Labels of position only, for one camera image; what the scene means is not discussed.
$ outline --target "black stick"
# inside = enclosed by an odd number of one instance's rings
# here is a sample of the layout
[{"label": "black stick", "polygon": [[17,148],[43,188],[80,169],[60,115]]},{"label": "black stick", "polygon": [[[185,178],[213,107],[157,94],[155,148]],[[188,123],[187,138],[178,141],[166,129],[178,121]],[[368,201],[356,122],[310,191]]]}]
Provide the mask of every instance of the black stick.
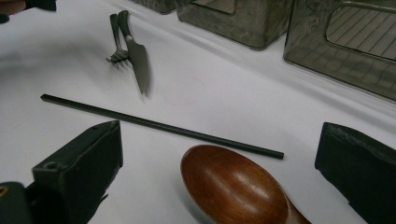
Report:
[{"label": "black stick", "polygon": [[169,133],[176,133],[179,135],[183,135],[183,136],[187,136],[187,137],[191,137],[191,138],[195,138],[195,139],[199,139],[199,140],[204,140],[206,142],[210,142],[210,143],[214,143],[214,144],[218,144],[218,145],[222,145],[222,146],[226,146],[226,147],[233,147],[235,149],[241,149],[241,150],[245,150],[248,152],[257,153],[257,154],[261,154],[264,156],[268,156],[268,157],[272,157],[272,158],[276,158],[276,159],[280,159],[280,160],[282,160],[283,156],[284,156],[283,152],[278,152],[278,151],[274,151],[274,150],[266,149],[266,148],[262,148],[262,147],[254,147],[251,145],[235,142],[232,140],[227,140],[224,138],[215,137],[215,136],[208,135],[208,134],[198,133],[198,132],[190,131],[187,129],[178,128],[175,126],[163,124],[163,123],[152,121],[149,119],[141,119],[138,117],[134,117],[134,116],[122,114],[119,112],[103,109],[103,108],[96,107],[93,105],[85,105],[85,104],[82,104],[79,102],[65,100],[65,99],[62,99],[62,98],[59,98],[56,96],[44,94],[41,96],[41,99],[45,102],[53,103],[56,105],[63,105],[63,106],[67,106],[70,108],[90,112],[93,114],[106,116],[106,117],[113,118],[113,119],[120,119],[120,120],[124,120],[124,121],[131,122],[134,124],[139,124],[139,125],[143,125],[146,127],[150,127],[153,129],[158,129],[158,130],[166,131]]}]

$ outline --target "gray plastic container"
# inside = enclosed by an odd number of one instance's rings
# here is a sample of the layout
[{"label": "gray plastic container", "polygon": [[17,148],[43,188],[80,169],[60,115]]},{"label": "gray plastic container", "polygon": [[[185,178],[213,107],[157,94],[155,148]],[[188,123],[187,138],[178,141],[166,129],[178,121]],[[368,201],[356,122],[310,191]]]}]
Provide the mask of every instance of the gray plastic container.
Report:
[{"label": "gray plastic container", "polygon": [[286,33],[292,0],[175,0],[180,21],[265,49]]},{"label": "gray plastic container", "polygon": [[174,0],[130,0],[138,5],[148,7],[161,14],[169,14],[175,10]]},{"label": "gray plastic container", "polygon": [[396,1],[296,0],[284,58],[396,101]]}]

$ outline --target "spoon bowl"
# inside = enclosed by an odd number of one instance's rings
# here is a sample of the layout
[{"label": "spoon bowl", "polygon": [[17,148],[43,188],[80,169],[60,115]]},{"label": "spoon bowl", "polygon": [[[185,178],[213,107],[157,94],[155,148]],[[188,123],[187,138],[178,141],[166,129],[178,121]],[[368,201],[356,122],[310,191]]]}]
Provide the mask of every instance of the spoon bowl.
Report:
[{"label": "spoon bowl", "polygon": [[180,170],[190,196],[217,223],[309,223],[267,171],[229,149],[192,147]]}]

